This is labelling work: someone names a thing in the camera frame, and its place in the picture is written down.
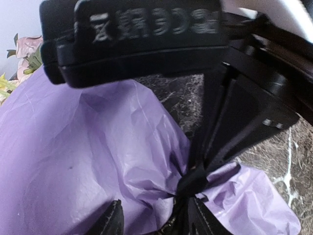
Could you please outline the black printed ribbon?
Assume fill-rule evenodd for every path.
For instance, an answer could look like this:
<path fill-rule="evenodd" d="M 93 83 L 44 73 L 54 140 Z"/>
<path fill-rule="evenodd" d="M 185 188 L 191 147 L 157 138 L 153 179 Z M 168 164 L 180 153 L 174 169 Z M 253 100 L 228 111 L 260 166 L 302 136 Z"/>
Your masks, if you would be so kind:
<path fill-rule="evenodd" d="M 190 168 L 190 151 L 188 172 L 180 179 L 177 187 L 177 196 L 174 200 L 172 215 L 163 227 L 155 232 L 156 235 L 190 235 L 188 222 L 188 201 L 196 194 L 204 191 L 208 185 L 207 172 L 204 164 Z"/>

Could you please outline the yellow rose stem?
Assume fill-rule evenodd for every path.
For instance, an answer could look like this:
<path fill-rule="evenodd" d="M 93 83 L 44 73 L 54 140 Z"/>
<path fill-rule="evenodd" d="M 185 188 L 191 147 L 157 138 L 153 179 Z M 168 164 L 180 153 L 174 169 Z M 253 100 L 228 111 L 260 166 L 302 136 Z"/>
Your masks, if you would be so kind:
<path fill-rule="evenodd" d="M 7 80 L 5 73 L 0 76 L 0 98 L 8 98 L 10 94 L 18 87 L 19 80 Z"/>

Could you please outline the pink wrapping paper sheet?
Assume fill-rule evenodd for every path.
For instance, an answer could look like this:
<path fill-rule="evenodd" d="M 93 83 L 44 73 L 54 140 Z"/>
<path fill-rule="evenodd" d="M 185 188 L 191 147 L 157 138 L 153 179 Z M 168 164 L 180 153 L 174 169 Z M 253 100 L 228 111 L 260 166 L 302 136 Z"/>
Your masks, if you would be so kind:
<path fill-rule="evenodd" d="M 76 90 L 43 69 L 0 108 L 0 232 L 88 235 L 121 200 L 124 235 L 156 235 L 187 172 L 189 139 L 154 93 L 127 80 Z M 196 195 L 232 235 L 297 235 L 267 175 L 230 163 Z"/>

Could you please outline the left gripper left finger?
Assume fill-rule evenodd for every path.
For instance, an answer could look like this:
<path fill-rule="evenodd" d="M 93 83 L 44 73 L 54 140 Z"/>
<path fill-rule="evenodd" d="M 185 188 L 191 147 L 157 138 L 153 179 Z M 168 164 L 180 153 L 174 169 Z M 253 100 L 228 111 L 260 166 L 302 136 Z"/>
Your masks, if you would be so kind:
<path fill-rule="evenodd" d="M 124 213 L 121 200 L 110 203 L 106 211 L 88 230 L 89 235 L 123 235 Z"/>

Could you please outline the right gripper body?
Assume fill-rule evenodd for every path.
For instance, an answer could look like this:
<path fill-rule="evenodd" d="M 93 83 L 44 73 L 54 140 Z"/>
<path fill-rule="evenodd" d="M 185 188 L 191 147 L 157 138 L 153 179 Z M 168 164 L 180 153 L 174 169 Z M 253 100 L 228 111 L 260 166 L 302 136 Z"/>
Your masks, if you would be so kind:
<path fill-rule="evenodd" d="M 261 14 L 254 20 L 224 23 L 221 10 L 205 10 L 204 32 L 224 30 L 231 41 L 246 39 L 242 48 L 230 44 L 226 61 L 261 87 L 276 86 L 275 77 L 291 83 L 300 104 L 296 111 L 313 122 L 313 45 L 298 35 L 278 28 Z"/>

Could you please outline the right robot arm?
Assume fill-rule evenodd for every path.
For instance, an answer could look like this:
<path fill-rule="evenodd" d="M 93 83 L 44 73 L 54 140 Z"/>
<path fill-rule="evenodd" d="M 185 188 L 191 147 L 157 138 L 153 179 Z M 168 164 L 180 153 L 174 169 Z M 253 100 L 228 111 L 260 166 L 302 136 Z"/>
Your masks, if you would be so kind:
<path fill-rule="evenodd" d="M 227 39 L 203 73 L 189 168 L 211 172 L 300 117 L 313 120 L 313 21 L 298 1 L 229 0 L 191 13 L 192 31 Z"/>

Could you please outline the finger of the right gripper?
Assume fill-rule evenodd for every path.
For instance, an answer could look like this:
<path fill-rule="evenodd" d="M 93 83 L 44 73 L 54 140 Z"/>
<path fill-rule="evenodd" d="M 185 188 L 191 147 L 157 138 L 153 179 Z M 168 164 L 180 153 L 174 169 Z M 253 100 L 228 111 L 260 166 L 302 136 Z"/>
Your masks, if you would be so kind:
<path fill-rule="evenodd" d="M 238 78 L 227 95 L 207 151 L 208 169 L 217 169 L 246 149 L 288 129 L 299 120 L 286 81 L 261 87 Z"/>
<path fill-rule="evenodd" d="M 207 151 L 213 137 L 216 122 L 223 106 L 224 96 L 229 80 L 227 68 L 207 70 L 203 79 L 203 97 L 199 128 L 195 131 L 190 147 L 190 168 L 196 168 L 200 163 L 207 165 Z"/>

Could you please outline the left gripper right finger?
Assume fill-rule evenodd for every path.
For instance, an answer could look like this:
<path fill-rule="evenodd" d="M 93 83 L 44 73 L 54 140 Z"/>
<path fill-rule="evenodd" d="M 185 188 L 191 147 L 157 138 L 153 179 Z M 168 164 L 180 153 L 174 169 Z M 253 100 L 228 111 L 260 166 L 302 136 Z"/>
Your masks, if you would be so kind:
<path fill-rule="evenodd" d="M 232 235 L 199 198 L 188 201 L 188 222 L 191 235 Z"/>

